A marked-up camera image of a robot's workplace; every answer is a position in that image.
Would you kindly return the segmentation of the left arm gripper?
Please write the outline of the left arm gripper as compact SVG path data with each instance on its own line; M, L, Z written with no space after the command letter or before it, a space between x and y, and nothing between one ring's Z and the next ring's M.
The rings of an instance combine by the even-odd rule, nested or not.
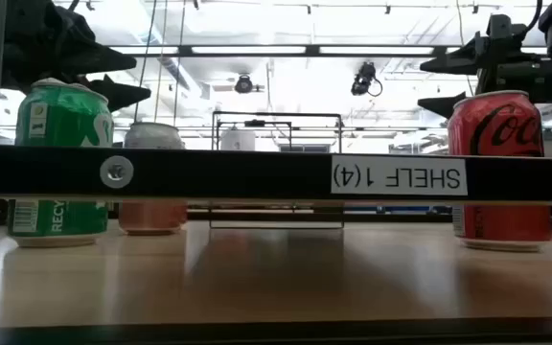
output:
M2 86L27 89L35 81L55 78L71 81L72 75L126 70L137 64L134 57L98 43L85 18L49 0L7 2ZM79 82L108 100L110 112L146 100L147 88L80 76Z

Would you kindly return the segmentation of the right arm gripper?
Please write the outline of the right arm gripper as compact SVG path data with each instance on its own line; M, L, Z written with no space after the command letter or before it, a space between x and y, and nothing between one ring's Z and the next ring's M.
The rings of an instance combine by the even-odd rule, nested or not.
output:
M516 34L523 24L514 24L506 14L493 14L487 34L478 35L460 47L436 46L432 59L423 62L425 72L450 75L475 75L478 95L516 90L528 94L533 103L552 103L552 58L521 51L522 40ZM424 98L417 105L445 119L454 106L466 99L462 92L452 97Z

